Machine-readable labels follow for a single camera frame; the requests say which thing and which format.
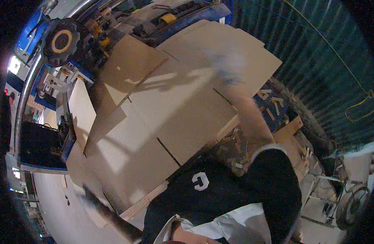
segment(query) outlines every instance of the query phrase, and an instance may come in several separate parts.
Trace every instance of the yellow electrical cord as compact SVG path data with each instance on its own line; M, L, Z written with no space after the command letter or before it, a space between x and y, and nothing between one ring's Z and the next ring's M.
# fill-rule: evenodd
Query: yellow electrical cord
M358 104L356 104L356 105L352 105L352 106L350 106L350 107L348 107L345 111L344 111L344 114L346 115L346 118L348 119L348 120L350 120L351 122L356 122L356 121L359 121L359 120L361 120L361 119L363 119L364 117L367 117L367 116L369 116L369 115L371 115L371 114L373 114L374 113L374 109L370 112L370 113L368 113L368 114L366 114L366 115L363 115L362 117L360 117L360 118L357 118L357 119L355 119L355 120L352 120L352 119L350 119L348 116L347 116L347 110L349 110L349 109L352 109L352 108L355 108L355 107L357 107L357 106L359 106L359 105L361 105L362 103L364 103L367 99L369 99L369 98L371 98L371 95L373 95L374 93L373 93L373 91L370 91L370 93L368 93L363 87L362 87L362 85L360 84L360 82L358 81L358 79L355 77L355 75L353 74L353 72L350 70L350 68L347 66L347 64L344 62L344 60L342 59L342 57L336 52L336 50L333 48L333 46L328 42L328 40L324 37L324 35L323 34L321 34L321 32L319 31L319 30L317 30L317 28L301 13L301 12L299 12L298 11L298 9L296 9L296 7L294 7L291 3L289 3L287 0L283 0L285 3L287 3L290 7L292 7L302 18L304 18L307 22L308 22L308 24L310 24L312 27L313 27L313 29L324 39L324 41L328 44L328 46L330 46L331 47L331 49L332 49L332 51L334 51L335 52L335 54L336 54L336 56L340 59L340 61L342 61L342 63L345 65L345 67L346 67L346 69L350 72L350 74L351 74L351 76L354 78L354 80L358 83L358 85L359 85L359 87L367 94L367 97L362 101L362 102L360 102L360 103L358 103Z

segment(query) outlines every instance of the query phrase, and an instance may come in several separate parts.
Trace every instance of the corrugated metal panel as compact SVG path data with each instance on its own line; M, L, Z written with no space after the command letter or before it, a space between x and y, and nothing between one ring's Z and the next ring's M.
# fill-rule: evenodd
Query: corrugated metal panel
M325 36L366 91L374 91L374 58L355 21L337 0L289 0ZM351 122L346 108L366 95L323 38L300 14L280 0L234 2L233 23L265 43L283 61L275 77L312 112L338 148L374 138L374 114ZM358 118L374 101L348 111Z

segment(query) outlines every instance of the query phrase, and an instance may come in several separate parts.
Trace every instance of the workbench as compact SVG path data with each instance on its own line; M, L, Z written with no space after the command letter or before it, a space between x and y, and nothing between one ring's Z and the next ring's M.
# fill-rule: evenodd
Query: workbench
M246 56L242 73L255 94L281 61L240 29L201 20L156 49L121 39L90 96L80 82L72 91L77 141L66 164L73 182L87 184L126 219L139 213L237 118L207 58L230 46Z

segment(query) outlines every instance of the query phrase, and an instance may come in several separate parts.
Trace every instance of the person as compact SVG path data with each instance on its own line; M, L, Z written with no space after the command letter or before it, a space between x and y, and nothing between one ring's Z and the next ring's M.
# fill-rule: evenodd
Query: person
M150 202L141 244L277 244L291 233L302 205L298 180L238 72L240 60L217 56L214 68L219 92L237 109L248 140L252 159L245 173L236 177L214 150L205 152Z

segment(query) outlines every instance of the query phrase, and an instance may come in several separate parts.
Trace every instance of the black t-shirt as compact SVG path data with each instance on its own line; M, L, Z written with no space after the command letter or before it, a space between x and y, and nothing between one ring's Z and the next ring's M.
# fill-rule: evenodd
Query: black t-shirt
M250 203L263 203L273 244L281 243L287 237L297 220L302 201L298 180L287 155L278 149L264 150L240 178L214 155L208 153L200 158L150 203L141 243L152 244L175 214L198 226ZM205 181L209 183L196 177L199 173L204 173Z

